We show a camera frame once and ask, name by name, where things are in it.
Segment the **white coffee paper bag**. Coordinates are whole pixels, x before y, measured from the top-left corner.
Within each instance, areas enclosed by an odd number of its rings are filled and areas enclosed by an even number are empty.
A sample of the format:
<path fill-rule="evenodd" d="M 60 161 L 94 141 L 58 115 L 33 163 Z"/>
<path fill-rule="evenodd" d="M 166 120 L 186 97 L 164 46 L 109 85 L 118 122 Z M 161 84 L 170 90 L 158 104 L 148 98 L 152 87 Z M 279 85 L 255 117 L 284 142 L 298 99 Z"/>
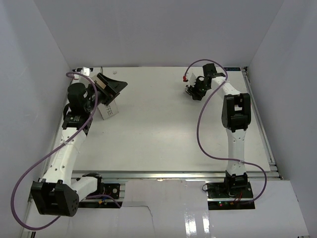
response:
<path fill-rule="evenodd" d="M 97 75 L 98 73 L 103 73 L 104 69 L 103 67 L 91 67 L 90 68 L 90 77 L 94 77 L 95 75 Z M 98 110 L 103 118 L 103 120 L 106 120 L 116 114 L 119 113 L 119 109 L 117 106 L 117 103 L 115 100 L 113 100 L 109 105 L 105 105 L 105 104 L 99 104 L 98 105 Z"/>

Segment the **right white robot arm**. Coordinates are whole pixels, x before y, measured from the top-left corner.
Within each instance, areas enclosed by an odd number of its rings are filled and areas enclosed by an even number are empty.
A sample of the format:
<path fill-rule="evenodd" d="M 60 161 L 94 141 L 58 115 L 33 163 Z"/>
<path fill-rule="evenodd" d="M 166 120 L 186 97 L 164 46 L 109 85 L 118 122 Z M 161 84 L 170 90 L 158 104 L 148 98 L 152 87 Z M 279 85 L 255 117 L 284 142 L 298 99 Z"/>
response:
<path fill-rule="evenodd" d="M 199 148 L 206 156 L 227 162 L 222 192 L 228 197 L 234 198 L 241 194 L 248 185 L 244 143 L 246 130 L 251 123 L 251 97 L 248 93 L 242 93 L 235 89 L 228 82 L 228 73 L 225 68 L 222 67 L 221 69 L 223 72 L 218 72 L 215 62 L 210 61 L 210 63 L 203 66 L 203 76 L 196 77 L 192 74 L 188 79 L 189 69 L 186 69 L 183 81 L 189 83 L 185 90 L 193 100 L 200 101 L 213 86 L 215 86 L 215 89 L 210 96 L 217 94 L 222 99 L 221 123 L 227 133 L 228 157 L 221 158 L 208 154 L 200 142 L 200 122 L 211 97 L 208 97 L 199 114 L 196 138 Z"/>

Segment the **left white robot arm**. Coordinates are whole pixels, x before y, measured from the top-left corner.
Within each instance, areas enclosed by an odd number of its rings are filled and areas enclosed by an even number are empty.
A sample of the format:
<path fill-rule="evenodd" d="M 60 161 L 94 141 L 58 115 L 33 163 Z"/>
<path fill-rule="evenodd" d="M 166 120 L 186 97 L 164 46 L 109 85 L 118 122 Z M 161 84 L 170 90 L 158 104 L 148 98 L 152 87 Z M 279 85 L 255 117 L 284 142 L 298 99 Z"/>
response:
<path fill-rule="evenodd" d="M 39 214 L 72 217 L 83 199 L 89 196 L 99 198 L 104 194 L 105 186 L 98 173 L 85 174 L 75 182 L 71 181 L 71 176 L 98 105 L 109 105 L 127 85 L 127 82 L 98 73 L 88 86 L 81 82 L 68 86 L 68 104 L 64 107 L 61 126 L 61 148 L 53 153 L 42 179 L 31 186 L 31 195 Z"/>

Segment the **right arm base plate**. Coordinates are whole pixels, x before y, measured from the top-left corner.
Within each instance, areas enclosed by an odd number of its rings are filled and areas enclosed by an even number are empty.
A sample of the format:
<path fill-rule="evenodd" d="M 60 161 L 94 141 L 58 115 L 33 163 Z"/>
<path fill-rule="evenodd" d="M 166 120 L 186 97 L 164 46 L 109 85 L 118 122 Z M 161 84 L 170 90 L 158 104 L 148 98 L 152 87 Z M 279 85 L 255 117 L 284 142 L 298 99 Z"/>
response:
<path fill-rule="evenodd" d="M 254 210 L 253 191 L 248 182 L 246 188 L 228 192 L 222 182 L 205 183 L 202 191 L 208 197 L 209 211 Z"/>

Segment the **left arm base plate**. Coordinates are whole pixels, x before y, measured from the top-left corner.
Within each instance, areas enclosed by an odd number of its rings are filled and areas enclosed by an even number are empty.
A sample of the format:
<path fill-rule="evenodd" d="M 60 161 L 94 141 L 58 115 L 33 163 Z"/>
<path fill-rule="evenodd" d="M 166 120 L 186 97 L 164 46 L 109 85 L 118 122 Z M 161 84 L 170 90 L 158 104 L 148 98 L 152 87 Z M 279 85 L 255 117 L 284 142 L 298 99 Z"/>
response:
<path fill-rule="evenodd" d="M 101 192 L 89 194 L 85 200 L 97 208 L 121 208 L 119 183 L 104 183 Z"/>

